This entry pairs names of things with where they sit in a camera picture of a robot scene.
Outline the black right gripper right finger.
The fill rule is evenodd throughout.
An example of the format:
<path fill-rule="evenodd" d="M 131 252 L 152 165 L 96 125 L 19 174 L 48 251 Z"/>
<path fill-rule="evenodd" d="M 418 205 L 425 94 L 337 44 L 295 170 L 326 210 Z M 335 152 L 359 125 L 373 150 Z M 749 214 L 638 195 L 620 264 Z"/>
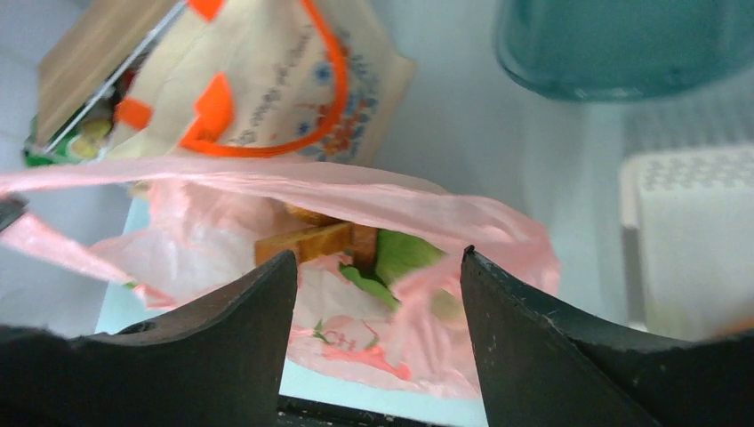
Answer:
<path fill-rule="evenodd" d="M 753 333 L 685 342 L 618 325 L 464 251 L 462 301 L 492 426 L 750 426 Z"/>

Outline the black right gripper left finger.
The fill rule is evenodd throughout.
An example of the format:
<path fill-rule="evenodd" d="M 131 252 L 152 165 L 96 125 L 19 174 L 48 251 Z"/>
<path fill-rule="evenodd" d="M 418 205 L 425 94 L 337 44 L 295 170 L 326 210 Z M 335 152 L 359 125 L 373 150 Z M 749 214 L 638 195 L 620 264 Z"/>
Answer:
<path fill-rule="evenodd" d="M 273 426 L 297 292 L 284 251 L 118 334 L 1 329 L 4 426 Z"/>

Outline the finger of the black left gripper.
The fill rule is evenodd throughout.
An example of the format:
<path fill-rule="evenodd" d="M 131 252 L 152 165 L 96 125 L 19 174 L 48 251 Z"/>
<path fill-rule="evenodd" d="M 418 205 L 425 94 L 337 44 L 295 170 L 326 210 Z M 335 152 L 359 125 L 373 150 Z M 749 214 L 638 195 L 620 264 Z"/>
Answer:
<path fill-rule="evenodd" d="M 1 198 L 0 208 L 0 231 L 3 232 L 27 212 L 28 200 L 17 194 L 7 195 Z"/>

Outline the croissant bread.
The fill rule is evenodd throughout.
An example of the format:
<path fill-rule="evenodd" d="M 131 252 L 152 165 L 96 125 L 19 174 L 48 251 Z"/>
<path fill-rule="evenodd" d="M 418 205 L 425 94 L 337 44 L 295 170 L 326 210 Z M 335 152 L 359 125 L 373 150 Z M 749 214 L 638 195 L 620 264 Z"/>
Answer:
<path fill-rule="evenodd" d="M 328 216 L 323 213 L 304 209 L 296 205 L 284 204 L 284 208 L 288 214 L 292 215 L 299 221 L 315 227 L 332 226 L 343 222 L 343 220 L 341 219 L 333 218 L 332 216 Z"/>

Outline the green lettuce head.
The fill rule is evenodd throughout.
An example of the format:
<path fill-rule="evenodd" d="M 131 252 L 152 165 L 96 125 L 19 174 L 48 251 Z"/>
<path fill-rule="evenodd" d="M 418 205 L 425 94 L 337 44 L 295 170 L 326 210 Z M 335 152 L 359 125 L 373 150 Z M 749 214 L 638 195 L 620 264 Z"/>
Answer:
<path fill-rule="evenodd" d="M 340 274 L 392 312 L 400 307 L 400 301 L 391 290 L 393 285 L 410 273 L 431 267 L 446 257 L 444 251 L 422 238 L 382 229 L 376 233 L 371 264 L 357 267 L 356 250 L 352 255 L 351 264 L 339 264 Z"/>

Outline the round toasted bread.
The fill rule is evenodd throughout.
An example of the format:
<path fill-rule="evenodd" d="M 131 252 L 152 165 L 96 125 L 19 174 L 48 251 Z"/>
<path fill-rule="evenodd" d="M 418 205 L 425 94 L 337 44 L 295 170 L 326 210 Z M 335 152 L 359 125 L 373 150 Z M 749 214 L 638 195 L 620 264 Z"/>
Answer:
<path fill-rule="evenodd" d="M 261 265 L 286 250 L 293 252 L 297 263 L 345 253 L 351 257 L 356 268 L 372 270 L 376 260 L 378 235 L 378 229 L 353 222 L 310 227 L 258 240 L 254 244 L 254 260 L 257 265 Z"/>

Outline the pink plastic bag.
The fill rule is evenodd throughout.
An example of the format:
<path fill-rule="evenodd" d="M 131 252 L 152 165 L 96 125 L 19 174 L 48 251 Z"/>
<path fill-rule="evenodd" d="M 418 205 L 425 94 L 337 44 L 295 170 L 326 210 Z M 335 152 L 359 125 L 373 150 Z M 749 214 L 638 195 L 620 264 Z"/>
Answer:
<path fill-rule="evenodd" d="M 1 241 L 175 309 L 285 250 L 298 295 L 287 356 L 322 375 L 441 398 L 480 393 L 461 304 L 474 246 L 547 294 L 559 263 L 538 222 L 486 197 L 334 163 L 154 157 L 46 166 L 1 177 L 1 193 L 138 183 L 144 229 L 84 246 L 30 213 Z"/>

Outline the beige floral tote bag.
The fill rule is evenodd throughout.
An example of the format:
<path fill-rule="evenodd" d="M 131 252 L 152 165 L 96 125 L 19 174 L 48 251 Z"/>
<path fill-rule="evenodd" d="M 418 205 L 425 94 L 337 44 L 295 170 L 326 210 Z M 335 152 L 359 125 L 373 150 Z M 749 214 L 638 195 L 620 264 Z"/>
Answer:
<path fill-rule="evenodd" d="M 368 165 L 414 71 L 366 1 L 189 1 L 118 104 L 108 158 Z"/>

